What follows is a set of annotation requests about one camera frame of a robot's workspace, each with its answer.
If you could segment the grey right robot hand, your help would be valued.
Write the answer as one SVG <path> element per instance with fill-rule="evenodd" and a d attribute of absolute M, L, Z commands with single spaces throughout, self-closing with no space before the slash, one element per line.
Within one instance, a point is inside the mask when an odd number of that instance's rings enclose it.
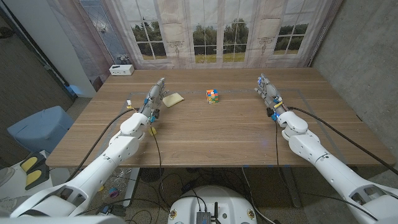
<path fill-rule="evenodd" d="M 263 73 L 258 77 L 257 87 L 254 91 L 263 99 L 267 107 L 267 116 L 272 118 L 273 121 L 278 122 L 279 116 L 288 111 L 279 91 Z"/>

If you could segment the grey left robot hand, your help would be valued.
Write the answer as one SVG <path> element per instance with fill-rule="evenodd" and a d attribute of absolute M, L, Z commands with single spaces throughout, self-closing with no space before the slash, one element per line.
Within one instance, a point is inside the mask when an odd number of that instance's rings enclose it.
<path fill-rule="evenodd" d="M 166 93 L 165 78 L 162 77 L 151 87 L 144 99 L 144 104 L 140 107 L 138 112 L 151 119 L 152 113 L 160 108 L 162 99 L 165 97 Z"/>

